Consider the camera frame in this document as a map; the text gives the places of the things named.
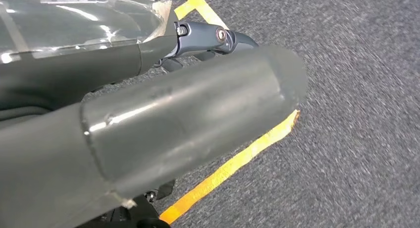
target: dark green tube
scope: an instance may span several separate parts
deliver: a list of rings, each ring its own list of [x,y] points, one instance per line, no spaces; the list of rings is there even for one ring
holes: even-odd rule
[[[306,86],[260,47],[0,130],[0,227],[73,228],[265,133]]]

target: yellow floor tape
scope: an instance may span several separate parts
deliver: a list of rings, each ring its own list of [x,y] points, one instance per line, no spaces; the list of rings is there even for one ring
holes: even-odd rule
[[[205,0],[187,0],[175,9],[175,14],[181,20],[193,10],[197,10],[208,24],[222,26],[226,30],[229,29]]]
[[[194,189],[181,197],[175,204],[164,211],[160,219],[171,224],[181,215],[186,213],[196,202],[205,197],[225,180],[231,177],[238,169],[246,165],[252,158],[263,151],[265,148],[283,139],[289,134],[299,117],[299,111],[295,110],[281,124],[270,130],[245,150],[239,152],[232,159],[228,160],[212,175],[198,184]]]
[[[187,0],[184,4],[175,9],[175,13],[178,19],[181,20],[193,10],[197,10],[207,23],[219,25],[228,29],[205,0]],[[251,161],[257,154],[289,134],[298,117],[299,111],[295,110],[281,124],[257,139],[245,150],[239,152],[194,189],[181,197],[175,204],[161,214],[160,219],[166,221],[168,224],[173,223],[200,199],[205,197],[231,177],[238,169]]]

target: black mechanical part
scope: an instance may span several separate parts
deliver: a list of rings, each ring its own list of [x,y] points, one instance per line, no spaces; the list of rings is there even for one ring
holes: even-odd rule
[[[186,33],[182,31],[183,34],[178,36],[178,50],[175,57],[196,55],[213,50],[225,43],[225,41],[221,41],[218,38],[218,32],[220,32],[221,27],[217,25],[194,21],[179,21],[175,23],[175,28],[185,28],[187,30]]]
[[[306,85],[294,53],[259,47],[3,128],[2,228],[83,224],[265,133]]]
[[[169,181],[165,183],[164,185],[159,187],[159,190],[157,191],[157,198],[156,200],[163,199],[170,194],[172,194],[173,188],[175,186],[175,180]]]
[[[206,60],[214,58],[215,56],[216,54],[213,51],[206,51],[206,52],[194,55],[194,57],[200,61],[206,61]]]
[[[168,72],[174,72],[184,67],[181,62],[175,58],[164,59],[161,66]]]
[[[215,48],[214,51],[225,55],[255,47],[258,47],[258,44],[251,37],[239,32],[226,30],[226,44]]]
[[[159,214],[144,196],[133,199],[137,204],[130,209],[119,207],[106,212],[77,228],[170,228],[159,219]]]

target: screw head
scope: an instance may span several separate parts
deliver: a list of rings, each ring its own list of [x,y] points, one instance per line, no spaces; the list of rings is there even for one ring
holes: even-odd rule
[[[185,27],[185,26],[178,26],[176,28],[176,34],[178,36],[185,36],[185,35],[187,35],[187,33],[188,33],[188,30],[187,30],[187,27]]]
[[[224,43],[226,40],[226,31],[223,28],[218,28],[216,30],[216,37],[220,43]]]

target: plastic sheet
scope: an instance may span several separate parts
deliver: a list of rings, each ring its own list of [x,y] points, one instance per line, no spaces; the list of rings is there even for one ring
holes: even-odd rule
[[[141,44],[165,34],[171,0],[0,0],[0,63]]]

